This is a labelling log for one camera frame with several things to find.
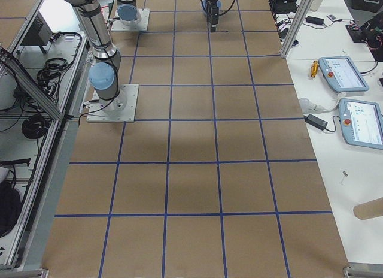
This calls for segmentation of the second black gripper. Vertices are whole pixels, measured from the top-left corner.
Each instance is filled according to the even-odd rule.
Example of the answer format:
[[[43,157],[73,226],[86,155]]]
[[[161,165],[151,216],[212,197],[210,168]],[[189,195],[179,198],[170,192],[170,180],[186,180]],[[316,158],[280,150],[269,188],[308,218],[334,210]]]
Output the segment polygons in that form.
[[[217,1],[219,0],[205,0],[206,1],[206,18],[209,25],[210,32],[215,32],[219,21],[219,7]]]

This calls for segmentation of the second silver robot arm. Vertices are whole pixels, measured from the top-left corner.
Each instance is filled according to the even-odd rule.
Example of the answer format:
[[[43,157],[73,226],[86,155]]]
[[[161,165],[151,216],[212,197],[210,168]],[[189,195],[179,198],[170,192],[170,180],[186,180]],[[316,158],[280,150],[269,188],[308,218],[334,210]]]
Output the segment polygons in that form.
[[[215,32],[220,17],[220,0],[200,0],[203,13],[210,32]],[[136,0],[117,0],[118,19],[125,23],[136,23],[140,20],[139,12],[136,7]]]

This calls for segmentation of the robot arm over blue bowl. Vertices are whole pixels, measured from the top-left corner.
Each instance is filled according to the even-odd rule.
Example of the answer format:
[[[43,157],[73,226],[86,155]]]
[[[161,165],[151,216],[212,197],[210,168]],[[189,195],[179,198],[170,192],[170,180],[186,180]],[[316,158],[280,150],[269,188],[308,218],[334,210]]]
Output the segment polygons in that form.
[[[114,81],[105,90],[101,90],[94,82],[99,103],[105,106],[105,111],[120,111],[126,106],[126,97],[120,93],[118,68],[121,55],[112,43],[106,27],[98,0],[64,0],[72,5],[79,16],[79,21],[93,47],[92,53],[97,65],[108,64],[108,70],[114,72]]]

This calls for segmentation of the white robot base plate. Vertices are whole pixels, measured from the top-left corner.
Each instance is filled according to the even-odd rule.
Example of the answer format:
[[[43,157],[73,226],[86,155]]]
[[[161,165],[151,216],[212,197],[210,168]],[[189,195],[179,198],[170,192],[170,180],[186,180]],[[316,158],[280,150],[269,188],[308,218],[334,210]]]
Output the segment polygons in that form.
[[[90,114],[87,115],[87,122],[134,122],[138,92],[138,84],[122,84],[119,95],[109,103],[99,99],[97,92],[94,90],[92,100],[97,100],[97,102],[90,104]]]

